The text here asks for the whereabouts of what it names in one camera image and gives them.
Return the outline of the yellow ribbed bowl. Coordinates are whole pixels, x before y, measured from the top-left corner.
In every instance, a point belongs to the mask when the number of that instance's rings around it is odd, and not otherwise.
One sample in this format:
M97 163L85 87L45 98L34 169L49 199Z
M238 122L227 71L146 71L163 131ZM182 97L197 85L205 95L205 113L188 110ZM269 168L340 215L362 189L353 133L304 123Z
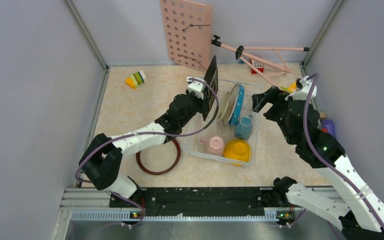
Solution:
M233 139L226 144L223 156L237 161L237 163L234 162L232 165L242 167L243 163L250 162L252 156L251 146L243 139Z

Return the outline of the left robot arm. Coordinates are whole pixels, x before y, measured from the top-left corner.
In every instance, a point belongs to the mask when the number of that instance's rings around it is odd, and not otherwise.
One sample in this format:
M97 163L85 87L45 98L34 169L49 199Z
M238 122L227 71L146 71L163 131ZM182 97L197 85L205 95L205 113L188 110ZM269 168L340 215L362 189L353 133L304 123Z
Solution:
M97 190L118 194L127 206L136 206L141 194L133 180L119 174L122 160L176 138L197 113L206 117L210 104L206 93L202 97L192 92L178 94L166 113L147 126L120 136L98 134L80 159L76 173L83 172Z

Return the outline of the blue polka dot plate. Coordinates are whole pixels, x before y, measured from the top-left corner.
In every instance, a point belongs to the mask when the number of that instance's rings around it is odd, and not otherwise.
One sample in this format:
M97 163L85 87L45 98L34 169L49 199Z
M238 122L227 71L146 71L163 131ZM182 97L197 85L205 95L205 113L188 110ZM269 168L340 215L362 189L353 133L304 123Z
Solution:
M234 101L234 108L232 110L231 117L229 118L229 121L228 121L230 126L236 125L237 122L239 121L243 102L245 99L244 86L241 83L237 83L234 87L237 89L237 95Z

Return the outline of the white wire dish rack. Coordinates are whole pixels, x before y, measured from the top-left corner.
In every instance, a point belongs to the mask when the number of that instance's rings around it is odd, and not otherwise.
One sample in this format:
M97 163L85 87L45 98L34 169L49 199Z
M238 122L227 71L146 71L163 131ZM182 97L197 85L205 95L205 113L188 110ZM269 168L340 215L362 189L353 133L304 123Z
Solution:
M245 93L244 93L245 96L244 96L244 101L243 101L243 105L240 113L240 118L248 115L253 115L252 134L248 139L243 139L246 142L248 142L248 144L251 147L251 158L249 163L243 162L242 167L245 167L245 166L250 166L255 161L255 156L256 156L255 150L256 150L257 140L258 140L259 115L256 112L253 112L252 110L252 95L261 93L263 90L263 87L261 85L254 84L254 83L220 79L218 81L218 92L217 92L219 103L221 102L224 93L227 91L230 92L232 87L235 84L242 84L245 90ZM233 159L224 157L224 151L221 155L213 155L206 152L205 146L202 143L200 143L201 138L219 136L224 139L225 146L226 146L226 144L229 141L233 139L237 139L234 135L234 127L235 125L233 126L230 126L229 124L224 125L223 122L218 122L216 117L216 119L211 123L211 125L208 128L205 128L204 131L192 136L185 137L181 141L181 149L186 154L189 154L194 157L215 160L215 161L220 161L220 162L229 163L229 164L238 163Z

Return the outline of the round printed white plate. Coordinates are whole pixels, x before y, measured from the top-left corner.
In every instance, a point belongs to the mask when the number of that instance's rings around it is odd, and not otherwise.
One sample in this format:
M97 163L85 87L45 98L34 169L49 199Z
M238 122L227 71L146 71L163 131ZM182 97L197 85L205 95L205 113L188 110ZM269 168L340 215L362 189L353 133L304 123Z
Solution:
M236 83L232 89L230 90L229 93L229 100L227 102L227 112L222 120L224 125L229 125L231 122L231 118L233 117L235 107L236 107L236 102L237 98L239 95L239 84Z

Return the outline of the pink white mug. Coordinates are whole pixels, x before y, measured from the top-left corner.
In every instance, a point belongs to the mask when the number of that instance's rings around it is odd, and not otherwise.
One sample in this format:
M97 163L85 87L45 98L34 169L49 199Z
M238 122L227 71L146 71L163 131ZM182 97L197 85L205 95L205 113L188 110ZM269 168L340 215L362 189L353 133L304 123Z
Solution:
M202 137L200 143L204 145L206 152L220 156L225 149L225 140L220 136Z

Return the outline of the blue floral mug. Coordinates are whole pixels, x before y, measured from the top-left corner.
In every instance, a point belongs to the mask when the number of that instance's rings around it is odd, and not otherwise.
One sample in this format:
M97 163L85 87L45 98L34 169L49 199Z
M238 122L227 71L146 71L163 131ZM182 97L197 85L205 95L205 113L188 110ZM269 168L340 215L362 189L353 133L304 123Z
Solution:
M238 139L247 140L253 132L253 120L254 116L252 114L241 117L234 126L234 136Z

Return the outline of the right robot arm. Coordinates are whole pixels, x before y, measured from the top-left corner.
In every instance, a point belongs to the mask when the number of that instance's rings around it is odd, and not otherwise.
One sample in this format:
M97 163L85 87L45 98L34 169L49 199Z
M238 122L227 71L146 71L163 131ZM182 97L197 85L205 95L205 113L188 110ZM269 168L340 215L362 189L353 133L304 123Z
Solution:
M348 240L384 240L384 204L357 173L345 149L331 134L319 128L320 114L311 105L316 87L308 85L293 93L275 86L252 95L252 109L276 122L295 153L340 195L332 200L290 177L274 181L273 200L279 206L297 205L323 218Z

